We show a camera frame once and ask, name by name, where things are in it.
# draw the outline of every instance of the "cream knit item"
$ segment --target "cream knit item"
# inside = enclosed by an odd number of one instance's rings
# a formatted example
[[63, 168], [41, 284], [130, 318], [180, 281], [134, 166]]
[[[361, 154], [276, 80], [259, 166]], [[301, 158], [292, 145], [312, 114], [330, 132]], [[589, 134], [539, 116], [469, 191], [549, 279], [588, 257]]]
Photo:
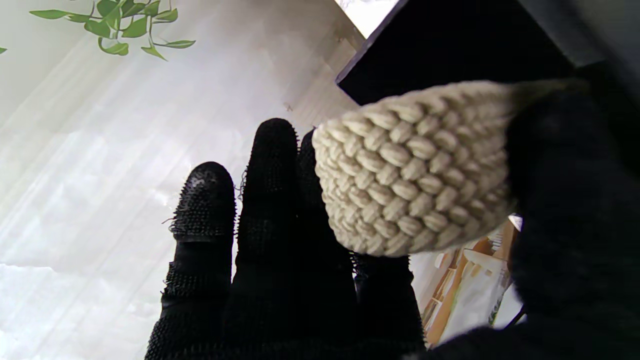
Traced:
[[388, 97], [320, 125], [316, 174], [329, 225], [361, 254], [403, 256], [461, 245], [514, 209], [509, 121], [579, 81], [473, 81]]

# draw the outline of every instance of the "knitted fabric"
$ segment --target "knitted fabric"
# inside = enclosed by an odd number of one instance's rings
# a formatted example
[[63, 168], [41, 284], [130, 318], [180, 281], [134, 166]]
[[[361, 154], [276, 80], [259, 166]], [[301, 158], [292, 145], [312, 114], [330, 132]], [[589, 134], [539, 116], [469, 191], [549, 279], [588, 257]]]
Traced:
[[515, 204], [506, 182], [509, 121], [578, 84], [436, 86], [320, 125], [316, 173], [337, 240], [358, 253], [397, 257], [489, 233]]

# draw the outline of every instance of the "hanging plant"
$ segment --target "hanging plant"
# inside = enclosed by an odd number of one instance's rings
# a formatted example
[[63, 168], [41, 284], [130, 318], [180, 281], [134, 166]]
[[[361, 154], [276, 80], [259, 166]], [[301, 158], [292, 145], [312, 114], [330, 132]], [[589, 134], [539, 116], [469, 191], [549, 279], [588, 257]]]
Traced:
[[129, 54], [129, 44], [124, 42], [124, 39], [146, 35], [149, 46], [143, 46], [142, 50], [166, 61], [157, 50], [158, 47], [186, 49], [192, 46], [195, 40], [164, 43], [154, 41], [154, 24], [167, 24], [178, 19], [178, 9], [173, 8], [171, 0], [169, 10], [163, 12], [159, 11], [160, 2], [161, 0], [148, 0], [146, 3], [136, 3], [134, 0], [93, 0], [91, 12], [87, 15], [63, 10], [34, 10], [30, 13], [43, 19], [67, 19], [84, 24], [85, 30], [98, 36], [100, 50], [111, 55]]

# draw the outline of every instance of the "black fabric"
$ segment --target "black fabric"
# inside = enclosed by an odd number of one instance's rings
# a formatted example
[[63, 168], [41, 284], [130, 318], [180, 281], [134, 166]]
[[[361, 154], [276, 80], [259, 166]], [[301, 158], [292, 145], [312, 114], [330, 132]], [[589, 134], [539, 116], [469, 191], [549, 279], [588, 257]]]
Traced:
[[607, 119], [614, 139], [616, 154], [636, 178], [640, 179], [640, 108], [620, 85], [613, 67], [601, 61], [576, 71], [576, 76], [589, 81], [598, 109]]
[[[311, 136], [298, 152], [288, 122], [258, 129], [232, 284], [224, 227], [232, 225], [219, 219], [233, 219], [235, 207], [218, 188], [232, 193], [232, 185], [189, 177], [212, 192], [187, 191], [176, 211], [176, 255], [146, 359], [640, 358], [640, 185], [620, 165], [589, 97], [553, 94], [508, 129], [509, 181], [524, 218], [512, 271], [526, 321], [429, 351], [408, 258], [354, 255], [335, 241]], [[206, 179], [228, 176], [207, 166]]]

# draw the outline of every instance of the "plant stem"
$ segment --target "plant stem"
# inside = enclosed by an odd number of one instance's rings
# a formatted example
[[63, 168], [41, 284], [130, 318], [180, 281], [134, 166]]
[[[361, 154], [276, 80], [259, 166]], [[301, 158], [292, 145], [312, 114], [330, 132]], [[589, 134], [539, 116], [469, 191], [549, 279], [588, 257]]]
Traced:
[[116, 40], [118, 40], [118, 37], [120, 36], [120, 25], [122, 24], [122, 18], [120, 18], [120, 20], [117, 21], [116, 25], [117, 25], [117, 29], [116, 29]]
[[151, 35], [151, 29], [154, 28], [154, 17], [150, 16], [149, 17], [149, 42], [151, 43], [150, 46], [153, 46], [154, 43], [154, 36]]
[[92, 1], [92, 6], [91, 6], [91, 13], [89, 14], [89, 17], [94, 19], [93, 17], [93, 13], [95, 11], [95, 0]]
[[126, 28], [120, 30], [120, 31], [127, 31], [127, 29], [129, 29], [131, 27], [131, 24], [133, 24], [133, 22], [136, 20], [136, 16], [135, 15], [131, 15], [131, 22], [129, 23], [129, 26], [127, 26]]

